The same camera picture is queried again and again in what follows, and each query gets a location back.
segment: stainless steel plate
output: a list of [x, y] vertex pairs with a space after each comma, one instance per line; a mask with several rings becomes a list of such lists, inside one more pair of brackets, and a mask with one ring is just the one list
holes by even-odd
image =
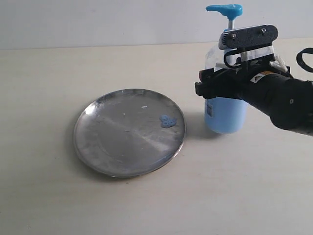
[[126, 89], [100, 97], [80, 115], [74, 130], [79, 158], [104, 174], [128, 178], [167, 164], [180, 150], [185, 120], [168, 97]]

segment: white wall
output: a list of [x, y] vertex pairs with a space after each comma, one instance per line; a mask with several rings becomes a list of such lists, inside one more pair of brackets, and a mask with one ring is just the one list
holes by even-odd
[[217, 41], [227, 19], [205, 7], [229, 3], [243, 5], [237, 27], [313, 37], [313, 0], [0, 0], [0, 49]]

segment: blue soap residue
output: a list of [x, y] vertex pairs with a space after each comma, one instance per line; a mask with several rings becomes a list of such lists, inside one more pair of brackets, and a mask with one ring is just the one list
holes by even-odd
[[177, 123], [176, 118], [170, 118], [167, 115], [161, 115], [160, 120], [161, 120], [161, 127], [162, 128], [170, 128], [172, 126], [175, 126]]

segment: white table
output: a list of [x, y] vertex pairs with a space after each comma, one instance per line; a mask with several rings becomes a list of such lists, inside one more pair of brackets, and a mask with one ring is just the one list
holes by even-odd
[[[274, 45], [294, 77], [313, 78], [295, 60], [313, 38]], [[194, 82], [212, 46], [0, 51], [0, 234], [311, 234], [313, 138], [252, 107], [241, 131], [208, 134]], [[114, 180], [79, 162], [72, 130], [86, 105], [123, 88], [169, 96], [187, 136], [165, 167]]]

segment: soap dispenser bottle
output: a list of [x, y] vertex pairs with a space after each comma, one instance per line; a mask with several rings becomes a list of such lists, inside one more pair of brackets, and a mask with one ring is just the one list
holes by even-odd
[[[228, 5], [210, 5], [206, 7], [207, 11], [217, 11], [228, 18], [228, 28], [224, 31], [234, 29], [234, 20], [237, 16], [242, 15], [243, 8], [238, 4]], [[218, 46], [214, 46], [206, 54], [205, 68], [219, 68], [216, 63], [224, 63], [224, 54], [230, 49], [219, 50]], [[227, 62], [232, 65], [236, 63], [235, 56], [228, 56]], [[241, 99], [233, 99], [226, 97], [216, 97], [205, 100], [205, 123], [209, 129], [220, 134], [230, 134], [239, 131], [246, 118], [247, 103]]]

